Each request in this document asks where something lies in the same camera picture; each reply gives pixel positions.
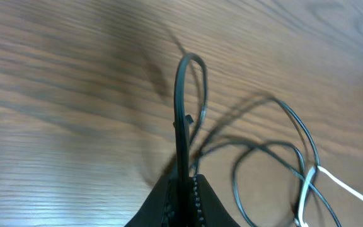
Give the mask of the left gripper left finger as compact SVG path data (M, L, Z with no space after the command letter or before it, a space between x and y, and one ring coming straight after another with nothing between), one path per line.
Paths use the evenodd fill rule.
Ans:
M162 176L125 227L160 227L168 200L169 176Z

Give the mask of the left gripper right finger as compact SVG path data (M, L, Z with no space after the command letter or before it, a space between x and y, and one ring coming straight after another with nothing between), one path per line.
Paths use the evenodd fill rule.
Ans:
M229 215L207 179L198 174L193 177L193 198L197 226L239 227Z

